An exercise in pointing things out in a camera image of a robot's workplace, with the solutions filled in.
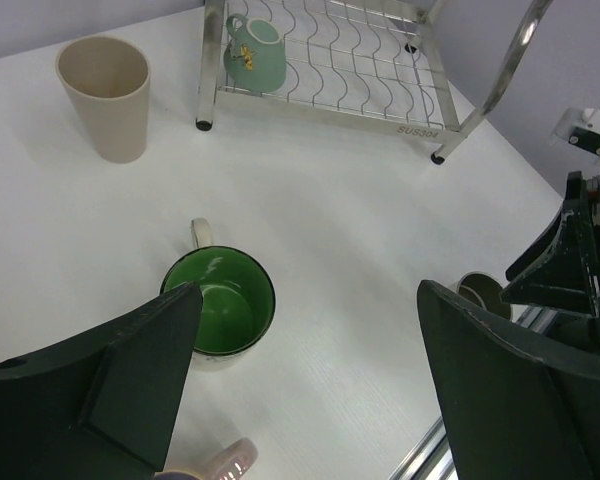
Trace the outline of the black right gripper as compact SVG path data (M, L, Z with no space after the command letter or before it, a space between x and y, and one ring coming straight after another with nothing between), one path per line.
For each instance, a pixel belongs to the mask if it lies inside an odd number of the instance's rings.
M600 349L600 175L568 174L563 213L506 270L501 300L590 320Z

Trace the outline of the steel lined paper cup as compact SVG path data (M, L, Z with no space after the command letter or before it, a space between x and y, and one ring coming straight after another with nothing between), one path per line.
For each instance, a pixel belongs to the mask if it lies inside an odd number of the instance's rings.
M502 285L488 273L480 271L466 273L449 288L490 313L508 321L513 318L512 306L501 300Z

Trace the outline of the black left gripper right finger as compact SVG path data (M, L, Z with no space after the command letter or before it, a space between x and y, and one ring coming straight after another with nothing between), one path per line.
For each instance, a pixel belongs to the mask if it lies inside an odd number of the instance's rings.
M600 479L600 356L423 280L417 310L461 479Z

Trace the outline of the light teal mug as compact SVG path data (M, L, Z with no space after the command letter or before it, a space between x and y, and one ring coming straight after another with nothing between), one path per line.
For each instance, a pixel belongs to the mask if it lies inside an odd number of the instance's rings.
M269 21L231 14L225 21L229 43L223 54L226 72L241 89L271 93L286 80L282 35Z

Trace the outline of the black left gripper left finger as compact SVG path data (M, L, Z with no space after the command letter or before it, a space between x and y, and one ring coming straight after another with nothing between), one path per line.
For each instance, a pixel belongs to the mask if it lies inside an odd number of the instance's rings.
M0 363L0 479L151 479L164 468L200 323L188 283Z

